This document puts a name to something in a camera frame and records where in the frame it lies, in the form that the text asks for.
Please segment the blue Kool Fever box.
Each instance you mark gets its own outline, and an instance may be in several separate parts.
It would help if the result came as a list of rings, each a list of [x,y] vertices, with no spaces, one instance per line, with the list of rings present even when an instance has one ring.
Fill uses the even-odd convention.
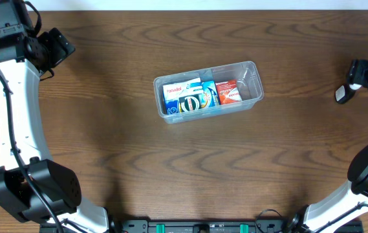
[[[200,94],[200,109],[220,105],[219,96],[214,81],[201,82],[203,92]],[[171,115],[180,113],[179,100],[165,101],[166,113]]]

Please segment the white blue Panadol box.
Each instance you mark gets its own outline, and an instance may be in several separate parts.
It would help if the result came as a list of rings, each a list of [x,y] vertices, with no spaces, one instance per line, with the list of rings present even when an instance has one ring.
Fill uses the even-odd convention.
[[[163,86],[164,100],[178,100],[180,97],[203,92],[200,78],[194,78],[185,82],[167,84]]]

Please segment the clear plastic container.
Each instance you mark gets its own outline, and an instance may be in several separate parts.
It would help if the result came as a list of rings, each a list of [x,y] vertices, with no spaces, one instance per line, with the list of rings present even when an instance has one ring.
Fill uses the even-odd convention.
[[[185,82],[198,77],[200,78],[201,82],[214,81],[215,84],[229,80],[237,80],[237,87],[242,101],[225,105],[220,104],[215,107],[208,107],[185,113],[175,113],[171,115],[167,114],[163,86],[167,84]],[[153,86],[158,113],[168,124],[175,124],[179,122],[198,120],[201,118],[244,111],[252,108],[256,102],[260,101],[264,97],[263,86],[259,77],[259,73],[255,63],[252,61],[243,61],[239,63],[221,65],[218,67],[210,67],[178,74],[160,76],[155,78]]]

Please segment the red Panadol box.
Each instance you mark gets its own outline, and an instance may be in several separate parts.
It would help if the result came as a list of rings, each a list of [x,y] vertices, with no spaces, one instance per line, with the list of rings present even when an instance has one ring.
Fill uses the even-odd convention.
[[[232,104],[241,102],[242,98],[237,87],[237,80],[229,80],[215,84],[220,104]]]

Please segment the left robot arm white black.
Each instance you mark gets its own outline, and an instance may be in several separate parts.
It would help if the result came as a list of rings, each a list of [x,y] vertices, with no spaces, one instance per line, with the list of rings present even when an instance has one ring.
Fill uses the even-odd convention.
[[[44,232],[111,232],[107,210],[82,196],[76,174],[53,161],[39,84],[74,52],[56,28],[0,28],[0,207]]]

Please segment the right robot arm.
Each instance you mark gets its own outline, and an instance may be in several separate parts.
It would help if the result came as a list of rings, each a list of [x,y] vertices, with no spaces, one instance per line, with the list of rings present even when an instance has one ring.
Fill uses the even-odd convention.
[[[368,60],[354,60],[347,81],[335,92],[336,102],[344,104],[355,92],[368,89]],[[337,190],[298,214],[292,232],[334,232],[368,212],[368,145],[353,158],[347,180]]]

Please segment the green round-logo box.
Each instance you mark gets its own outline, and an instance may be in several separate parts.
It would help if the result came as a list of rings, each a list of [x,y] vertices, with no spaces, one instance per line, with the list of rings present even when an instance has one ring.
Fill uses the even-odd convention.
[[[188,95],[179,98],[179,109],[181,113],[200,109],[200,94]]]

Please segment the dark syrup bottle white cap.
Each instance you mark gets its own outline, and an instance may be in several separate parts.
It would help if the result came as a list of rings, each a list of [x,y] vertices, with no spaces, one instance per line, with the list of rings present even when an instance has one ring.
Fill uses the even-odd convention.
[[[361,87],[360,84],[343,84],[335,92],[335,100],[338,104],[345,104],[355,95]]]

